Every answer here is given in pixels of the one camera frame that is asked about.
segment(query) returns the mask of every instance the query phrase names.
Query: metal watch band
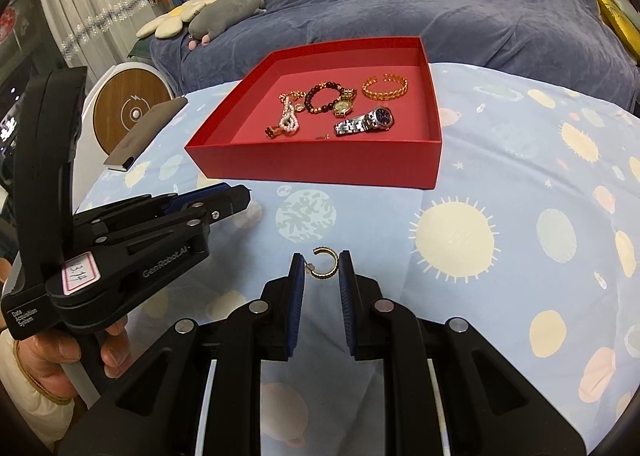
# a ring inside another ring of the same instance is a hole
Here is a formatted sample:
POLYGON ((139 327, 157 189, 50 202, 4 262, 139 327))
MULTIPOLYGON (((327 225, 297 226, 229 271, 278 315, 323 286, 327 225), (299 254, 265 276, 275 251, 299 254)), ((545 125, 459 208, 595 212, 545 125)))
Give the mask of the metal watch band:
POLYGON ((337 123, 334 126, 335 134, 343 136, 345 134, 356 134, 358 132, 367 132, 369 128, 366 126, 366 117, 370 114, 356 116, 356 118, 347 119, 337 123))

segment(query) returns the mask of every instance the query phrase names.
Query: dark blue watch face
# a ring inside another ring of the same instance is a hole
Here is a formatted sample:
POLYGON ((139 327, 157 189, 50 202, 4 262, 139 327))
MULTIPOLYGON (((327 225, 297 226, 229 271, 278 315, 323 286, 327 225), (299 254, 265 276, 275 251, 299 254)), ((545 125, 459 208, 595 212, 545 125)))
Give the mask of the dark blue watch face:
POLYGON ((391 125, 391 121, 392 121, 391 112, 385 107, 379 107, 376 109, 376 119, 382 125, 391 125))

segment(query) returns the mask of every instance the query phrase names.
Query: dark bead bracelet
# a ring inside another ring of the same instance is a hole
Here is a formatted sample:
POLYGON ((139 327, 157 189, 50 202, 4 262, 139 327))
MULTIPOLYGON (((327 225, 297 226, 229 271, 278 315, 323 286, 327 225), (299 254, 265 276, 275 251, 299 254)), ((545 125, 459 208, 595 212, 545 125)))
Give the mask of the dark bead bracelet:
POLYGON ((322 89, 335 89, 336 91, 341 93, 342 86, 340 84, 337 84, 336 82, 321 82, 317 86, 314 86, 311 89, 309 89, 308 93, 305 96, 305 108, 312 115, 317 115, 320 112, 329 112, 334 108, 334 105, 340 102, 341 100, 341 97, 338 95, 338 98, 336 98, 333 102, 325 103, 323 106, 320 106, 320 107, 314 107, 312 104, 312 100, 314 96, 316 96, 316 94, 318 94, 318 92, 321 91, 322 89))

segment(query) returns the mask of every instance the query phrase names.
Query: gray plush toy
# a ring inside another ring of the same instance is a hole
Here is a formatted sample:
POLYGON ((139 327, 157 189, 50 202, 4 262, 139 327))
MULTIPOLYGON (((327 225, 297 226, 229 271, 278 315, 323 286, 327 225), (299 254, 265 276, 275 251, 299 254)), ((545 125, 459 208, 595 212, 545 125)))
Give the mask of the gray plush toy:
POLYGON ((205 6, 189 24, 189 49, 196 49, 198 41, 206 46, 234 24, 263 10, 263 0, 219 0, 205 6))

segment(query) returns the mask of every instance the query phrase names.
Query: watch face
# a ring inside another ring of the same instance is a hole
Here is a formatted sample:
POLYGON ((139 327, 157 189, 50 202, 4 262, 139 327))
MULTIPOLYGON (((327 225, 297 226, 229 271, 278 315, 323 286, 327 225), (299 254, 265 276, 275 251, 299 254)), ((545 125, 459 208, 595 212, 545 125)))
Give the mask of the watch face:
POLYGON ((351 102, 347 102, 346 100, 340 100, 340 102, 334 103, 334 115, 338 118, 347 116, 351 112, 352 105, 351 102))
POLYGON ((379 107, 375 112, 376 120, 382 127, 389 127, 394 122, 394 117, 391 111, 386 107, 379 107))

